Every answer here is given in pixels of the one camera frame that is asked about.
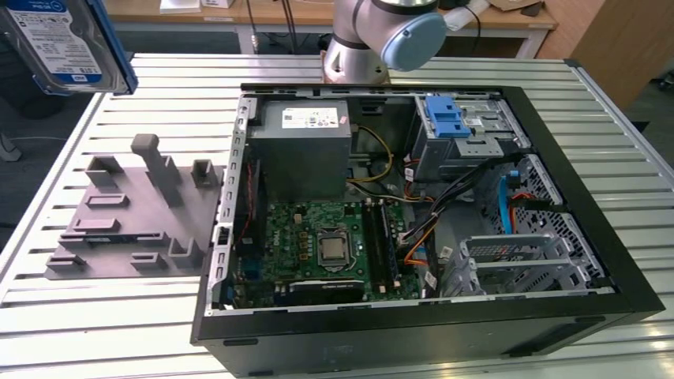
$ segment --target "floor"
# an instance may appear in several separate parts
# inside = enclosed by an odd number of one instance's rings
[[[232,33],[120,33],[123,45],[129,51],[147,53],[219,53],[236,54],[238,39]],[[318,54],[318,36],[300,35],[299,54]],[[260,54],[288,54],[290,41],[283,34],[260,38]],[[60,137],[72,132],[91,96],[67,98],[63,111],[48,119],[33,121],[21,118],[0,99],[0,130],[9,138]],[[646,138],[669,164],[674,164],[674,91],[659,92],[650,84],[626,112],[633,121],[650,121]],[[0,162],[0,224],[17,223],[29,205],[47,172],[63,147],[60,140],[17,140],[23,158],[15,163]],[[12,229],[0,227],[0,248],[7,243]]]

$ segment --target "hard drive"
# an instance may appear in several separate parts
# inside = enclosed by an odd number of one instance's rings
[[[137,78],[101,0],[0,0],[0,29],[45,93],[133,93]]]

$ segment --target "green motherboard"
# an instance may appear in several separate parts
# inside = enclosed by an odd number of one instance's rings
[[[414,271],[399,274],[395,288],[380,289],[371,282],[367,233],[360,202],[271,203],[267,212],[264,254],[258,262],[244,262],[259,271],[247,281],[247,307],[278,306],[279,288],[303,280],[359,280],[364,283],[362,301],[419,297]],[[386,212],[390,240],[404,230],[402,206],[390,202]]]

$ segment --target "ram slot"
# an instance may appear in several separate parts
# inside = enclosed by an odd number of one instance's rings
[[[363,235],[367,248],[367,266],[370,267],[370,283],[372,291],[386,293],[392,284],[391,271],[388,269],[386,229],[382,219],[382,206],[363,201],[362,204]]]
[[[387,205],[379,207],[382,213],[382,227],[384,234],[386,255],[388,262],[388,284],[394,288],[400,287],[400,273],[398,272],[396,247],[392,242],[391,229],[388,229]]]

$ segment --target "metal workbench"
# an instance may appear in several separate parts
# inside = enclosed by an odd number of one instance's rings
[[[8,378],[228,377],[188,343],[197,277],[49,281],[44,263],[84,194],[93,154],[141,166],[136,133],[176,165],[227,163],[242,82],[319,82],[318,57],[139,54],[133,96],[95,95],[0,255],[0,371]],[[439,58],[396,84],[522,86],[667,310],[557,353],[320,377],[674,377],[674,174],[582,69],[562,61]]]

